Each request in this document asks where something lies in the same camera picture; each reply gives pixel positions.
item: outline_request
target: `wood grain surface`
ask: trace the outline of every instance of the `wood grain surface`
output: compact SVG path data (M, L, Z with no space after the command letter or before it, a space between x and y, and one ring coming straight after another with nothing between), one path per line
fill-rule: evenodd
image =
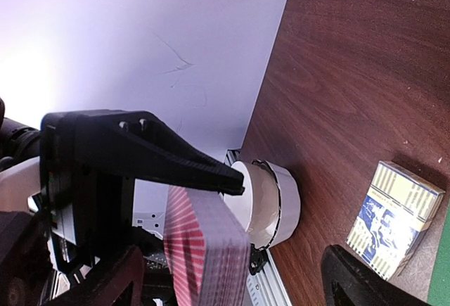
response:
M345 244L379 160L449 188L449 21L450 0L288 0L242 155L301 188L300 224L273 249L294 306L325 303L322 252ZM423 300L448 198L393 280Z

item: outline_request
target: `screw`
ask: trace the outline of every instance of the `screw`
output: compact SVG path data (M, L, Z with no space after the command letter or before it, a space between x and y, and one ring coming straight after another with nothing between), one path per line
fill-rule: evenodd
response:
M139 123L141 124L141 130L144 131L147 128L147 120L145 118L141 118Z

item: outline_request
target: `white wall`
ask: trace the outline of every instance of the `white wall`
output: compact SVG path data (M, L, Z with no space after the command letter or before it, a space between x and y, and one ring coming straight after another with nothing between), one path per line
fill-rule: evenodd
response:
M243 142L284 5L0 0L6 114L37 127L55 110L149 110L223 158ZM145 210L148 201L139 197Z

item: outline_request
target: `deck of playing cards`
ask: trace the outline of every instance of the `deck of playing cards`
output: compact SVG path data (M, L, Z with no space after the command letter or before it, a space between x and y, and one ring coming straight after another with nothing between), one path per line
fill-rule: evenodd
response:
M219 194L171 187L164 231L179 306L240 306L250 241Z

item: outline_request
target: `yellow card box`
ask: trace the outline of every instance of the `yellow card box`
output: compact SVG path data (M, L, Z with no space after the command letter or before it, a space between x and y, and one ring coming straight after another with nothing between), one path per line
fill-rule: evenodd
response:
M445 191L393 162L379 162L347 244L382 278L398 275Z

